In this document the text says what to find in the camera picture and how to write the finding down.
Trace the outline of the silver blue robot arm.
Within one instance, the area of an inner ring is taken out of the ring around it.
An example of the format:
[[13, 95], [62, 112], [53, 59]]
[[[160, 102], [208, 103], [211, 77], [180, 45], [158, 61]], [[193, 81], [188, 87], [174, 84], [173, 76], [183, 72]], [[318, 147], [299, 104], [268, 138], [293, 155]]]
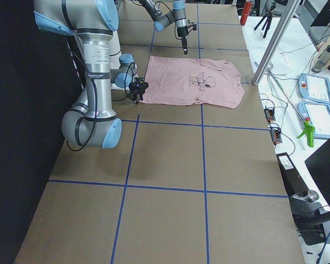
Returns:
[[114, 53], [110, 40], [118, 30], [119, 20], [113, 1], [34, 1], [37, 26], [56, 34], [74, 36], [85, 68], [86, 86], [76, 102], [66, 111], [62, 132], [68, 144], [78, 150], [85, 146], [114, 148], [120, 139], [122, 121], [112, 108], [112, 84], [124, 88], [126, 97], [141, 99], [148, 83], [138, 77], [131, 54], [119, 59], [111, 69]]
[[181, 40], [181, 45], [184, 54], [188, 53], [188, 42], [186, 37], [189, 34], [189, 29], [192, 26], [187, 19], [185, 10], [185, 1], [174, 1], [173, 8], [169, 9], [166, 14], [163, 14], [153, 1], [138, 1], [143, 6], [153, 20], [153, 25], [157, 32], [163, 31], [174, 23], [175, 38]]

